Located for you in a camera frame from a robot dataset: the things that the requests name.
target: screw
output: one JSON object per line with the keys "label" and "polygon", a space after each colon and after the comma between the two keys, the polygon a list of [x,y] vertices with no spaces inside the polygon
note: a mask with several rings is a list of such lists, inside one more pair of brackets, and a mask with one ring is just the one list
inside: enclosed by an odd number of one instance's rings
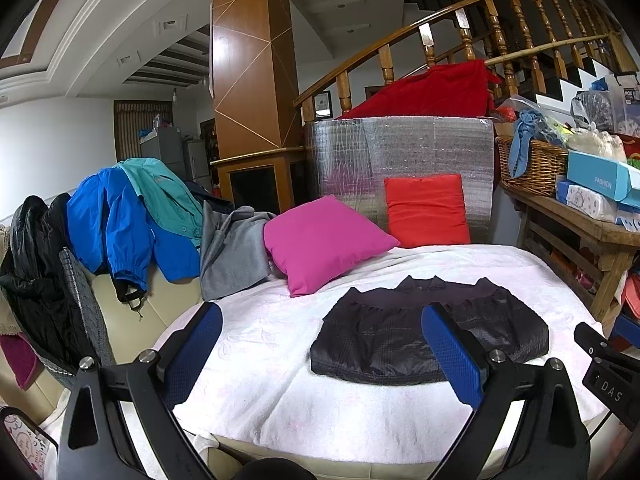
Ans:
{"label": "screw", "polygon": [[552,357],[551,359],[549,359],[549,366],[551,366],[554,370],[562,370],[564,368],[562,361],[556,357]]}
{"label": "screw", "polygon": [[82,359],[80,359],[80,369],[87,371],[87,370],[91,370],[91,368],[94,367],[94,358],[87,356],[87,357],[83,357]]}
{"label": "screw", "polygon": [[156,352],[155,350],[143,350],[138,356],[138,361],[140,361],[141,363],[150,363],[156,358],[157,354],[158,352]]}
{"label": "screw", "polygon": [[502,350],[489,350],[489,359],[494,363],[503,363],[507,360],[507,356]]}

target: curtain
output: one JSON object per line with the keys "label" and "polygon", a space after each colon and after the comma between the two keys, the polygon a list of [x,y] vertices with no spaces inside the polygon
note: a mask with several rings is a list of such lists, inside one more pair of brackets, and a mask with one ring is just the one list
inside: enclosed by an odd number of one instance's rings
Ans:
{"label": "curtain", "polygon": [[114,101],[113,133],[118,161],[142,156],[140,130],[150,130],[154,117],[160,115],[168,123],[174,122],[171,101]]}

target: silver foil sheet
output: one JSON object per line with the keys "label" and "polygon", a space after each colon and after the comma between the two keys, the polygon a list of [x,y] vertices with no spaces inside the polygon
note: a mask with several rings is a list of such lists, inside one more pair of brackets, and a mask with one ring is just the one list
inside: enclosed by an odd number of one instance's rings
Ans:
{"label": "silver foil sheet", "polygon": [[313,198],[334,195],[386,229],[385,178],[460,173],[474,243],[487,241],[494,184],[491,121],[375,117],[305,126]]}

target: wooden bench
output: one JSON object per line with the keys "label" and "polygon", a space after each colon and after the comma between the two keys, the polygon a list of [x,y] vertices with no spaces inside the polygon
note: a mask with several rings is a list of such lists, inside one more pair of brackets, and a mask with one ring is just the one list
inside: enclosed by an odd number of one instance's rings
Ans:
{"label": "wooden bench", "polygon": [[[640,248],[640,233],[629,232],[624,227],[610,222],[594,220],[554,198],[532,195],[507,187],[504,191],[524,208],[517,246],[543,260],[574,291],[596,320],[607,327],[612,326],[620,312],[620,305],[614,294],[622,275],[631,266],[636,250]],[[589,247],[595,248],[599,256],[597,264],[592,264],[575,248],[536,222],[532,217],[538,214],[558,222],[580,238],[586,238]],[[540,239],[556,248],[593,278],[597,284],[595,296],[585,290],[571,272],[551,256],[547,248],[540,243]]]}

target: teal jacket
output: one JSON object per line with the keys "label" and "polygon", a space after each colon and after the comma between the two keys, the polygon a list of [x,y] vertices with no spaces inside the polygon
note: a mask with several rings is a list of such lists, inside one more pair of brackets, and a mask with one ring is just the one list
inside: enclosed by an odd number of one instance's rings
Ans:
{"label": "teal jacket", "polygon": [[162,229],[191,238],[200,246],[202,205],[175,173],[156,158],[128,158],[114,167],[127,174],[136,195],[144,199],[151,218]]}

